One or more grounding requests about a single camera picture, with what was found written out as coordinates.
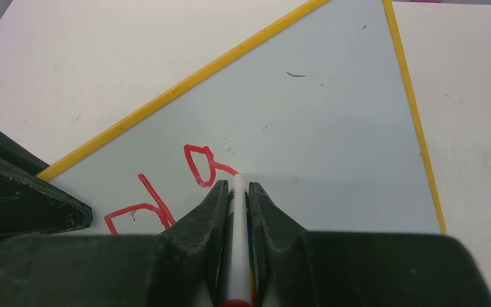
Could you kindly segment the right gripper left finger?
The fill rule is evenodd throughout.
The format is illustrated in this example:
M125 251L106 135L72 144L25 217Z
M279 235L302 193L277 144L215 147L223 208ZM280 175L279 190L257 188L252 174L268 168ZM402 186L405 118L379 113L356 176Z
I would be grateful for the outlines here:
M158 235L31 235L0 246L0 306L215 306L229 184Z

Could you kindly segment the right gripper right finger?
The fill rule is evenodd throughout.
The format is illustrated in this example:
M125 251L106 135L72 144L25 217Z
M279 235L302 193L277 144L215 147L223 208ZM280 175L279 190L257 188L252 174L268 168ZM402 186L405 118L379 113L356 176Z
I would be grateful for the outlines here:
M418 233L310 231L249 184L260 306L491 306L456 239Z

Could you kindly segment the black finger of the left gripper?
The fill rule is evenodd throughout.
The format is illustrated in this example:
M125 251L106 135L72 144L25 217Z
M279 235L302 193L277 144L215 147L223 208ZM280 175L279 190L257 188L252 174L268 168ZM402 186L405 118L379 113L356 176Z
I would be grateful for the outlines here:
M92 209L39 179L47 163L0 131L0 244L18 235L90 227Z

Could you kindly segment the white red marker pen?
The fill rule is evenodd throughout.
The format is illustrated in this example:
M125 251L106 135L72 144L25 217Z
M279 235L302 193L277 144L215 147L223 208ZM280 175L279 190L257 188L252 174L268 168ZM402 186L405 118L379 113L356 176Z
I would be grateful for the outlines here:
M233 177L217 281L218 306L255 306L256 277L251 227L248 225L246 182Z

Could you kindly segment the yellow-framed whiteboard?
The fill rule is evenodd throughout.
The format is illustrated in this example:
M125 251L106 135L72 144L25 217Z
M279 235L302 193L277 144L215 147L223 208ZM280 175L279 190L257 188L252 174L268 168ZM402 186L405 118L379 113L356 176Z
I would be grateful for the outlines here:
M311 230L446 232L391 1L304 3L39 177L126 234L236 173Z

